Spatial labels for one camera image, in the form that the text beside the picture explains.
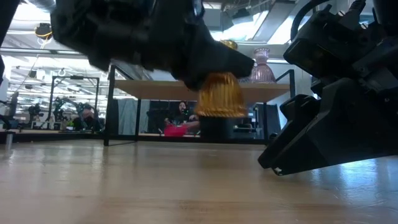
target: ceiling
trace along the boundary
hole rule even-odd
[[[298,10],[308,0],[286,1],[286,0],[211,0],[206,2],[205,22],[211,30],[214,39],[233,39],[239,43],[239,51],[252,57],[252,51],[257,47],[267,46],[271,48],[271,57],[274,62],[270,63],[271,69],[275,70],[276,77],[287,70],[291,65],[283,67],[280,61],[286,45],[289,41],[290,26]],[[336,10],[346,10],[352,0],[334,0]],[[229,16],[237,9],[247,8],[252,14],[252,21],[231,26],[229,29],[220,30],[222,27],[223,14]],[[371,7],[367,6],[363,21],[370,21],[369,12]],[[54,49],[70,50],[63,45],[51,40],[44,44],[43,40],[34,35],[34,28],[40,22],[49,22],[49,14],[41,11],[31,4],[21,4],[14,16],[9,32],[2,44],[0,53],[4,56],[7,66],[6,76],[9,78],[8,96],[14,91],[20,91],[19,111],[26,110],[34,103],[40,102],[44,110],[48,107],[50,85],[52,76],[57,75],[80,75],[84,77],[99,78],[99,110],[106,109],[106,95],[108,94],[107,76],[97,68],[92,67],[84,57],[67,58],[62,55],[41,55],[18,52],[9,54],[5,47],[13,49]],[[135,79],[150,80],[174,80],[171,74],[161,71],[147,72],[138,67],[120,63],[123,70],[127,71]],[[28,76],[30,70],[37,71],[37,78]],[[76,97],[77,101],[89,102],[94,105],[95,85],[92,80],[69,80],[57,79],[58,86],[54,89],[55,95],[70,95]],[[116,97],[126,96],[125,93],[115,90]]]

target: person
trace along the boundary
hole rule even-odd
[[[174,114],[173,121],[170,122],[170,120],[166,118],[165,122],[165,136],[182,137],[189,129],[199,126],[197,115],[190,114],[185,101],[180,101],[178,104],[178,109]]]

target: black metal frame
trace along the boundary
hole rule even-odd
[[[111,69],[109,71],[109,90],[108,90],[108,103],[107,103],[107,108],[106,108],[106,118],[105,118],[105,131],[103,135],[103,140],[104,140],[104,146],[117,146],[121,144],[130,144],[133,142],[137,142],[139,140],[141,141],[164,141],[164,142],[210,142],[210,143],[224,143],[224,144],[268,144],[268,130],[267,130],[267,102],[263,103],[263,129],[264,129],[264,139],[220,139],[220,140],[210,140],[210,139],[202,139],[202,138],[179,138],[179,137],[163,137],[163,136],[140,136],[139,135],[139,123],[140,123],[140,117],[141,117],[141,99],[138,99],[137,102],[137,114],[136,114],[136,131],[134,133],[134,140],[129,141],[129,142],[124,142],[124,143],[119,143],[119,144],[109,144],[109,140],[131,140],[132,136],[120,136],[120,135],[111,135],[109,132],[110,130],[110,123],[109,121],[109,115],[110,115],[110,108],[111,108],[111,100],[113,99],[113,91],[114,91],[114,83],[115,83],[115,77],[116,77],[116,71],[119,71],[123,74],[124,77],[133,80],[131,76],[126,74],[125,71],[121,70],[118,66],[116,65],[111,65]],[[276,79],[276,82],[284,78],[285,76],[289,75],[289,80],[290,80],[290,97],[293,98],[296,95],[296,89],[295,89],[295,72],[293,69],[290,69],[283,73],[280,77]]]
[[[97,105],[98,105],[98,92],[99,92],[99,90],[100,90],[100,78],[98,78],[98,77],[81,77],[81,76],[75,76],[75,75],[72,75],[72,76],[64,76],[64,77],[62,77],[62,76],[53,76],[53,77],[52,77],[52,81],[51,81],[51,93],[50,93],[49,115],[47,116],[47,119],[46,119],[45,121],[49,121],[50,118],[51,118],[51,114],[52,114],[52,103],[53,103],[53,98],[54,98],[54,88],[57,87],[57,85],[55,84],[55,80],[58,79],[58,78],[62,78],[62,79],[67,79],[67,78],[69,78],[69,79],[71,79],[71,80],[89,79],[89,80],[96,80],[96,81],[97,81],[96,91],[95,91],[95,105],[94,105],[94,108],[95,108],[95,111],[94,111],[94,113],[95,113],[95,118],[97,118],[97,117],[98,117],[98,108],[97,108]]]

